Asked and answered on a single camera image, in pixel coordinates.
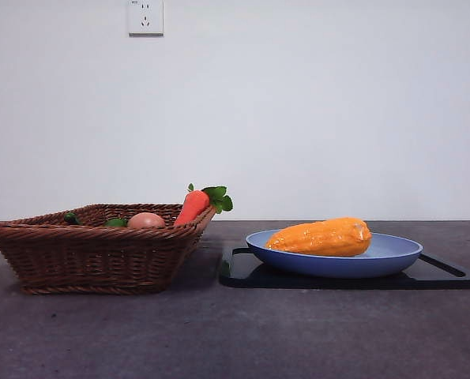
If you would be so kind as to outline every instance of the carrot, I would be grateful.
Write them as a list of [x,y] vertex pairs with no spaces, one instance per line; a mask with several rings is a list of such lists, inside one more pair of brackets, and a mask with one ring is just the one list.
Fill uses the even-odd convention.
[[182,210],[173,224],[181,225],[183,223],[189,223],[202,213],[209,204],[210,197],[205,192],[199,189],[190,191],[186,195]]
[[229,212],[233,209],[233,201],[226,194],[225,186],[205,187],[200,191],[194,190],[193,183],[190,183],[187,189],[189,193],[186,195],[182,210],[173,223],[174,225],[191,222],[209,205],[216,209],[216,213]]

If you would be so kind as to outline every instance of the table surface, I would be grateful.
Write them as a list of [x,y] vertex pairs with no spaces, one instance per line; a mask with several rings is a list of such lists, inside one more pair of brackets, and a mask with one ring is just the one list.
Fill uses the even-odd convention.
[[[0,254],[0,378],[470,378],[470,289],[219,284],[226,250],[298,221],[212,221],[154,295],[25,295]],[[374,221],[470,268],[470,221]]]

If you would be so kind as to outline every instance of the wall outlet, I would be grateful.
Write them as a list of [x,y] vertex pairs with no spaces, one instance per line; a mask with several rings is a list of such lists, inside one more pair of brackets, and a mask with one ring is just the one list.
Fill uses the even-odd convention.
[[162,36],[163,0],[129,0],[127,25],[128,33],[132,37]]

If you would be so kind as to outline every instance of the egg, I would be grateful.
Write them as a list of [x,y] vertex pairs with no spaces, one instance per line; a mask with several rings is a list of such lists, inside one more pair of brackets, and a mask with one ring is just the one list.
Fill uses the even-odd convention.
[[127,227],[133,229],[144,229],[146,227],[164,227],[165,222],[163,217],[156,213],[142,212],[134,215],[127,222]]

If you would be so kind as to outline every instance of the woven basket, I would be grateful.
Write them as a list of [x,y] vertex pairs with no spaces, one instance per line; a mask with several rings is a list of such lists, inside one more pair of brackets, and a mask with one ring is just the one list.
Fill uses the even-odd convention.
[[[190,223],[173,226],[181,205],[87,205],[0,223],[0,251],[28,294],[91,292],[131,295],[165,290],[215,215],[208,207]],[[68,225],[75,212],[82,225]],[[139,212],[163,217],[149,229],[103,227]]]

